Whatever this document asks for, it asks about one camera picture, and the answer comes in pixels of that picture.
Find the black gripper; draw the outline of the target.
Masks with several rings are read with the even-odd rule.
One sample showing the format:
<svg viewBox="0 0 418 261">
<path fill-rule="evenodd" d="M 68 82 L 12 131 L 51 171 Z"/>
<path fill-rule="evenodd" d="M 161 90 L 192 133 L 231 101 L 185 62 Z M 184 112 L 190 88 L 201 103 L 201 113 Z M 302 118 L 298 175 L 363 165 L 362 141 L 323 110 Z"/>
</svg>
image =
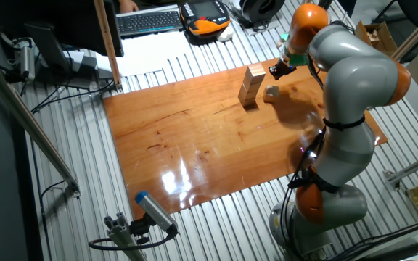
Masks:
<svg viewBox="0 0 418 261">
<path fill-rule="evenodd" d="M 274 78 L 274 80 L 279 80 L 280 78 L 286 75 L 293 73 L 296 70 L 296 67 L 290 65 L 288 62 L 284 62 L 283 60 L 279 59 L 274 66 L 270 66 L 269 72 Z"/>
</svg>

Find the person hand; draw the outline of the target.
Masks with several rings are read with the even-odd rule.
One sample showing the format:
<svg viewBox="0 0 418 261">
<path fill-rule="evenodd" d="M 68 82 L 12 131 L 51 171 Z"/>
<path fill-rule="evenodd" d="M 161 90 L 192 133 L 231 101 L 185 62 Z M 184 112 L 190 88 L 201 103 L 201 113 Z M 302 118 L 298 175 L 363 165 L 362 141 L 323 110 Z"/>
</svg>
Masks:
<svg viewBox="0 0 418 261">
<path fill-rule="evenodd" d="M 121 13 L 139 11 L 139 6 L 133 0 L 118 0 Z"/>
</svg>

